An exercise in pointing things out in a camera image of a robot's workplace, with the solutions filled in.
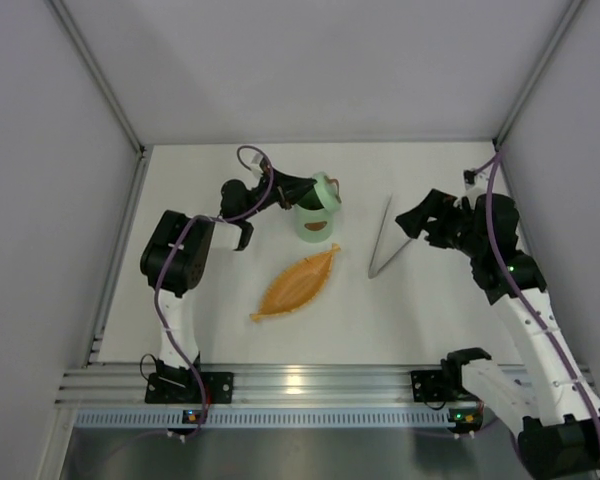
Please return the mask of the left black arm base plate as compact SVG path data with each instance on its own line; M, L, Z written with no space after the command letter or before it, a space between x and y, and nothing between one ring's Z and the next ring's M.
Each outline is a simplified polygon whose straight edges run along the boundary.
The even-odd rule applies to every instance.
M201 372L200 377L210 404L231 404L234 375L231 372ZM145 391L146 404L200 404L202 394L195 376L178 370L171 374L152 373Z

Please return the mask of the green round lid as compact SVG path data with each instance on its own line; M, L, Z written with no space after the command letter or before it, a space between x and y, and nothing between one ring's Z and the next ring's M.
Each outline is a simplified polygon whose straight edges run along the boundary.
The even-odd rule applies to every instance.
M330 213L339 211L342 205L339 180L325 172L318 172L313 178L316 181L314 191L322 207Z

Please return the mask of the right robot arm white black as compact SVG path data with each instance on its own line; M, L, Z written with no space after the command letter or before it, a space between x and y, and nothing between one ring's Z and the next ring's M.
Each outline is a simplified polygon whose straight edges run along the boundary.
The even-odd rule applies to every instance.
M518 247L515 202L477 187L463 197L433 189L395 221L410 239L423 236L469 258L473 279L513 339L533 387L527 393L474 347L442 360L448 391L487 404L514 436L533 478L600 472L600 398L553 317L537 263Z

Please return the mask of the aluminium mounting rail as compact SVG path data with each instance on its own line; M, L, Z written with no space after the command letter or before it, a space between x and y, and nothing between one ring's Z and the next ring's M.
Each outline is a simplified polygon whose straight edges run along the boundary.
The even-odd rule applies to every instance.
M215 378L233 374L232 405L244 408L392 407L413 402L411 373L428 365L205 364ZM58 408L143 408L148 360L91 363L66 371L55 394Z

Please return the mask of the aluminium frame post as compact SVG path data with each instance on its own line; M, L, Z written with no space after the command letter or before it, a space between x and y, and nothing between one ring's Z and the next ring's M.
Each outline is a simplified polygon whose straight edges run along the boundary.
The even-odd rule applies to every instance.
M496 135L492 138L492 145L496 152L502 148L510 136L534 91L539 86L543 76L547 73L578 17L588 4L589 2L586 0L570 0L561 11L555 25L550 29L546 40L538 50L538 54L531 64L528 73L525 75L519 90L515 94Z
M117 126L121 129L134 154L132 176L128 191L125 195L125 203L116 235L114 249L111 254L109 270L106 275L105 283L103 285L103 292L99 300L99 309L104 311L104 315L107 315L114 297L120 266L124 256L123 250L126 245L125 236L128 233L131 216L130 210L135 194L138 190L137 184L141 176L140 170L143 166L145 148L134 128L132 127L121 103L119 102L113 88L110 85L110 82L108 81L103 69L99 65L96 56L92 52L85 35L82 33L78 22L74 18L66 2L51 0L46 1L46 4L57 19L61 30L64 32L65 36L68 38L70 44L77 53L80 62L86 68L92 83L96 87L101 99L106 104L109 113L112 115Z

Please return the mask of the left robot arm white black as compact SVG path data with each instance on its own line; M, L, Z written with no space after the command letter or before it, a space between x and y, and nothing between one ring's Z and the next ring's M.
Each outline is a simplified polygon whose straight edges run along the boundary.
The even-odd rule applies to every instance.
M152 390L165 388L179 400L202 392L200 349L188 295L202 279L209 252L244 250L253 235L251 217L272 205L290 209L316 184L314 178L263 166L257 185L251 189L238 179L224 183L217 217L189 217L172 210L163 213L140 259L141 273L154 291L154 308L161 324L156 376L149 381Z

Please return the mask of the orange boat-shaped woven tray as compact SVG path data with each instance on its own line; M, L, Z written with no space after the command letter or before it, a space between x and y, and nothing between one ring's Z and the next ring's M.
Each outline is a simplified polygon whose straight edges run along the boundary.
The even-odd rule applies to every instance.
M282 271L265 290L257 310L249 315L253 322L294 313L316 299L331 276L337 243L329 250L305 257Z

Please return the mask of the left aluminium frame post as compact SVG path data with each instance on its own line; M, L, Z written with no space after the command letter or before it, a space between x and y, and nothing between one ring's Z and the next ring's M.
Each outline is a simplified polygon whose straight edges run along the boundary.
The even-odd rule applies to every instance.
M61 30L64 32L65 36L68 38L70 44L77 53L80 62L86 68L92 83L96 87L101 99L106 104L109 113L112 115L117 126L121 129L134 154L132 176L128 191L125 195L125 203L116 235L114 249L111 254L109 270L106 275L105 283L103 285L103 292L99 300L99 309L104 311L104 315L107 315L114 297L120 266L124 256L123 250L126 245L125 236L128 233L131 216L130 210L135 194L138 190L137 184L141 176L140 170L143 166L145 148L134 128L132 127L121 103L119 102L113 88L110 85L110 82L108 81L103 69L99 65L96 56L92 52L85 35L82 33L78 22L74 18L66 2L51 0L46 1L46 4L57 19Z

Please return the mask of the green cylindrical lunch container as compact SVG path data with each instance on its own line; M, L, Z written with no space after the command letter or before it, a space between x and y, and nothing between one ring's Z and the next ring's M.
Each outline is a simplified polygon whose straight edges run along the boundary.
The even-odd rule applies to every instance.
M295 232L307 243L320 243L328 240L334 231L334 215L322 208L311 210L300 205L294 206Z

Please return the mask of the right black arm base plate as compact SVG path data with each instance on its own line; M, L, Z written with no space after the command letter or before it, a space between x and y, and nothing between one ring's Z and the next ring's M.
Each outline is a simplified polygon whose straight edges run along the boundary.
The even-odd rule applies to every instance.
M412 396L418 403L443 403L463 398L457 376L442 369L412 370Z

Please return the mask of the right aluminium frame post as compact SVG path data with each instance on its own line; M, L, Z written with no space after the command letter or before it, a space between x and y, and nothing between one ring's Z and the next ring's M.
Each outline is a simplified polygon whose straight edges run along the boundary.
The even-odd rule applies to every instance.
M543 76L547 73L578 17L588 4L589 2L586 0L570 0L561 11L555 25L550 29L546 40L538 50L538 54L531 64L528 73L525 75L519 90L515 94L496 135L492 138L492 145L496 152L502 148L510 136L534 91L539 86Z

